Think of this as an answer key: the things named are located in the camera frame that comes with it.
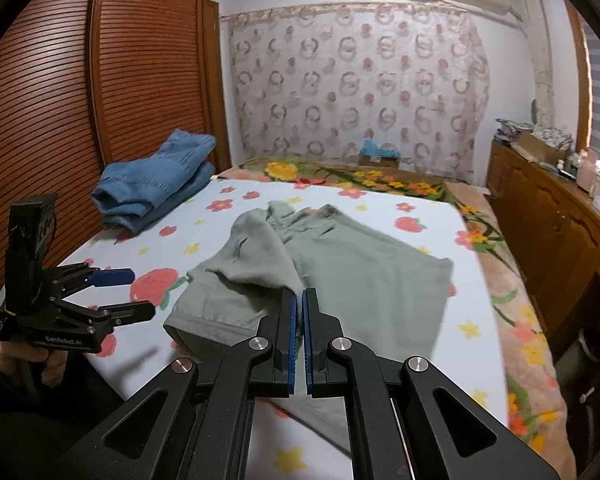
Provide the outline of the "person's left hand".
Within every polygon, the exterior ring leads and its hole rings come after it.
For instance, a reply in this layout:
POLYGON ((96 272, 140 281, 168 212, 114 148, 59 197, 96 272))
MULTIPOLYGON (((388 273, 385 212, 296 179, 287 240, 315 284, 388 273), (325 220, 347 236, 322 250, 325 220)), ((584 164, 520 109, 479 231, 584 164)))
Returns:
POLYGON ((68 352, 34 348, 25 342, 0 341, 0 371, 14 374, 21 363, 43 364, 41 382, 46 386, 56 386, 64 378, 68 352))

